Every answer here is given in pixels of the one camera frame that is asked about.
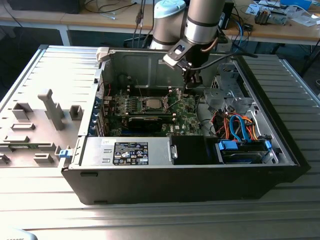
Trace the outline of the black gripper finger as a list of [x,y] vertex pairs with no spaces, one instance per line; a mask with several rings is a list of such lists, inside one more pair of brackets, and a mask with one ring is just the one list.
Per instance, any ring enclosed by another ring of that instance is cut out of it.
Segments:
[[183,72],[183,89],[190,90],[203,84],[203,79],[198,70],[187,70]]

